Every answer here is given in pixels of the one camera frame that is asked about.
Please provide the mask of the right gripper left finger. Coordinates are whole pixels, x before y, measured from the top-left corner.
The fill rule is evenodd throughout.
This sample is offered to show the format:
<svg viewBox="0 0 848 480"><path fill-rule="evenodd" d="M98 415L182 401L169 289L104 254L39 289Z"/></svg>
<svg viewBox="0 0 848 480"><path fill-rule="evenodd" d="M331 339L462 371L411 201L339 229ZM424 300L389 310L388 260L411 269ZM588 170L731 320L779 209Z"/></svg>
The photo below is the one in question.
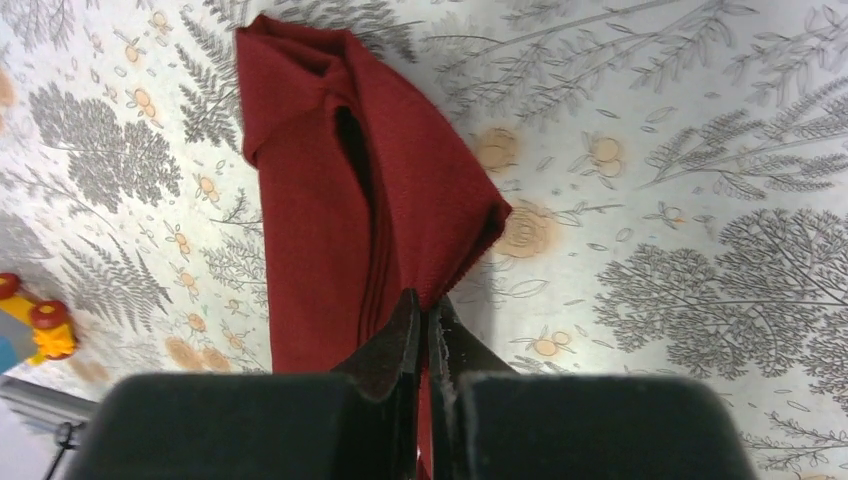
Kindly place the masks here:
<svg viewBox="0 0 848 480"><path fill-rule="evenodd" d="M101 402L69 479L413 479L422 311L325 373L144 374Z"/></svg>

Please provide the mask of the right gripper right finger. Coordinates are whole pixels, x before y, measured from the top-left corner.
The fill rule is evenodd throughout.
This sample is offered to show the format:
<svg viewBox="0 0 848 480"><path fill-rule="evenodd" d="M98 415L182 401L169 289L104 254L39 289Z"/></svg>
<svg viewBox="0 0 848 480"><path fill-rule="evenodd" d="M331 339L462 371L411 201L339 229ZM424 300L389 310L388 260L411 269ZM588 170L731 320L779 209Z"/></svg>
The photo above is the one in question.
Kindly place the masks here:
<svg viewBox="0 0 848 480"><path fill-rule="evenodd" d="M751 479L718 395L673 376L520 374L427 315L434 479Z"/></svg>

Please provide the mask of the dark red cloth napkin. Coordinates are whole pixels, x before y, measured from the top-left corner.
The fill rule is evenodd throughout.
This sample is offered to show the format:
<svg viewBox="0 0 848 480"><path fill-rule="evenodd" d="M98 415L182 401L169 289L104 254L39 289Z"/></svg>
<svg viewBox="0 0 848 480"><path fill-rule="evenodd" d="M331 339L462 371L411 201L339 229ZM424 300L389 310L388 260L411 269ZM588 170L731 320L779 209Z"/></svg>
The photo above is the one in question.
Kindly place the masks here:
<svg viewBox="0 0 848 480"><path fill-rule="evenodd" d="M427 315L501 236L510 204L441 112L351 32L260 15L235 44L263 213L268 374L330 371L415 291L413 479L434 479Z"/></svg>

